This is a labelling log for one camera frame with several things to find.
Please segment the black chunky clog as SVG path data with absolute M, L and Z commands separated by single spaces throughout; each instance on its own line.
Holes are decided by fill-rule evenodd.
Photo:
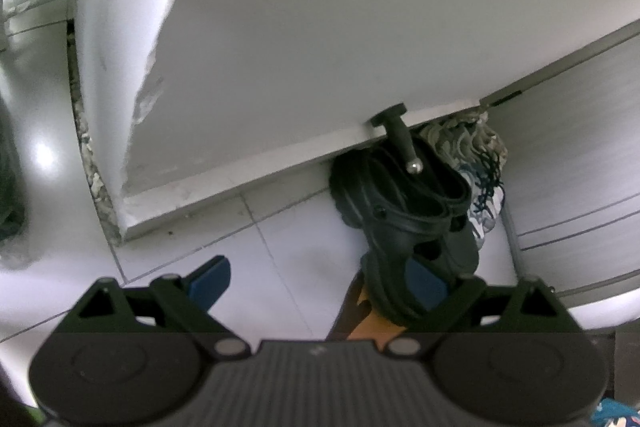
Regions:
M 399 326 L 426 320 L 460 275 L 480 264 L 473 227 L 465 213 L 420 217 L 382 205 L 363 222 L 369 251 L 361 259 L 369 297 Z
M 350 150 L 334 159 L 330 191 L 343 221 L 360 229 L 370 219 L 384 219 L 394 210 L 404 219 L 446 222 L 457 233 L 468 224 L 472 191 L 454 168 L 428 145 L 417 145 L 423 170 L 410 173 L 399 154 L 385 141 Z

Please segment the white patterned sneaker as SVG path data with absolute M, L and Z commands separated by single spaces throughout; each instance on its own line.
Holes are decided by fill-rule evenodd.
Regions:
M 488 113 L 469 110 L 427 124 L 420 137 L 451 167 L 463 165 L 497 168 L 501 172 L 508 150 L 489 127 Z

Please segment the wall door stopper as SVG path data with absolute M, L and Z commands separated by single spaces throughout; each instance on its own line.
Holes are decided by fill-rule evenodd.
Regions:
M 399 103 L 377 113 L 370 119 L 373 128 L 383 127 L 387 139 L 399 150 L 399 155 L 404 161 L 406 171 L 409 174 L 420 174 L 423 171 L 423 161 L 416 153 L 413 146 L 412 135 L 402 120 L 402 116 L 408 112 L 404 103 Z

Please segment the orange cat-shaped floor mat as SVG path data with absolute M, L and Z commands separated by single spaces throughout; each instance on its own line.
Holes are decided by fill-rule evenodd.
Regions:
M 363 274 L 359 271 L 346 291 L 326 340 L 372 340 L 382 350 L 386 343 L 405 330 L 372 306 Z

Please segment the grey sneaker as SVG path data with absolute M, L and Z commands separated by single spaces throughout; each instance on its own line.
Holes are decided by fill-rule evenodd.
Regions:
M 503 206 L 504 190 L 499 157 L 482 150 L 470 162 L 461 164 L 459 173 L 471 187 L 468 220 L 472 225 L 477 249 L 480 249 L 484 246 L 486 235 L 495 228 Z

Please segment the grey door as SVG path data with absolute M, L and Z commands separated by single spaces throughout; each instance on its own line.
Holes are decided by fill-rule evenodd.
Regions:
M 638 288 L 638 23 L 485 102 L 508 149 L 503 220 L 518 274 L 569 307 Z

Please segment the teal blue printed garment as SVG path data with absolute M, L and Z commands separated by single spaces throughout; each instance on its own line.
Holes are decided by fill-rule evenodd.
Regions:
M 593 427 L 639 427 L 639 411 L 618 402 L 616 400 L 604 398 L 598 404 L 591 416 Z

